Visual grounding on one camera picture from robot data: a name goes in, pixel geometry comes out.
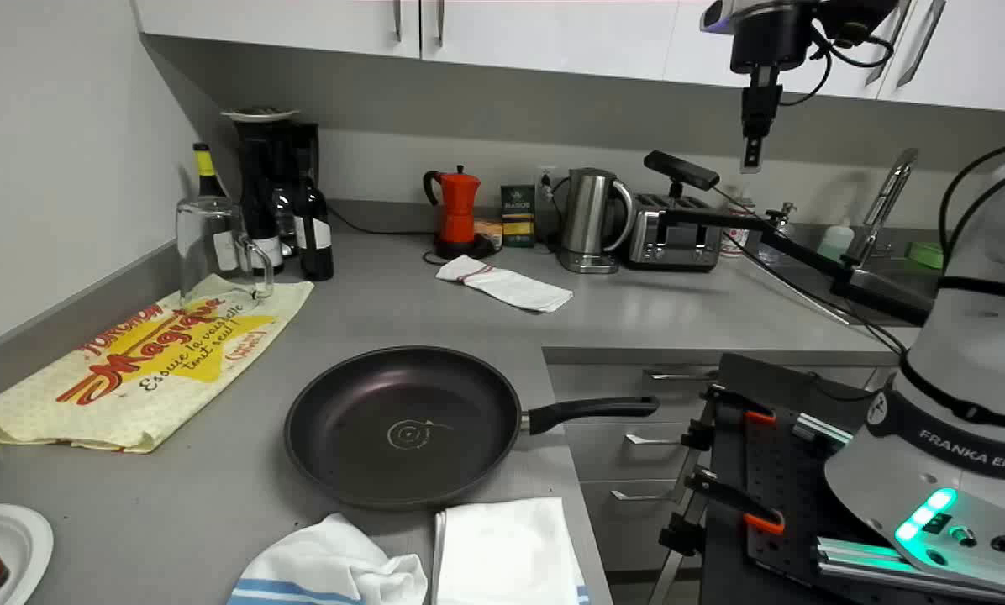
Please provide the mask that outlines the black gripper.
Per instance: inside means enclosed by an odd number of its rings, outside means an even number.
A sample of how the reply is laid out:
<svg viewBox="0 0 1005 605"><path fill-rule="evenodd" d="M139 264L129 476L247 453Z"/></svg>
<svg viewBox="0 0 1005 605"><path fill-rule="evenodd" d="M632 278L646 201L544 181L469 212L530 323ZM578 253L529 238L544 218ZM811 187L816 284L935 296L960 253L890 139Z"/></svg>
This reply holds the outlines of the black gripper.
<svg viewBox="0 0 1005 605"><path fill-rule="evenodd" d="M811 46L857 46L890 13L897 0L711 0L701 33L734 41L728 70L793 70Z"/></svg>

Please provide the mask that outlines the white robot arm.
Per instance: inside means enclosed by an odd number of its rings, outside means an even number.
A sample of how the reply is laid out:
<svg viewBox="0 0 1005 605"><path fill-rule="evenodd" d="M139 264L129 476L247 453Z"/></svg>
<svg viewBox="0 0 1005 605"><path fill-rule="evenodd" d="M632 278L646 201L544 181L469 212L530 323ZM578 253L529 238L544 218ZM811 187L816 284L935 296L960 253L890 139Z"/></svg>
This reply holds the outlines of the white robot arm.
<svg viewBox="0 0 1005 605"><path fill-rule="evenodd" d="M945 244L917 339L823 480L912 564L1005 597L1005 161Z"/></svg>

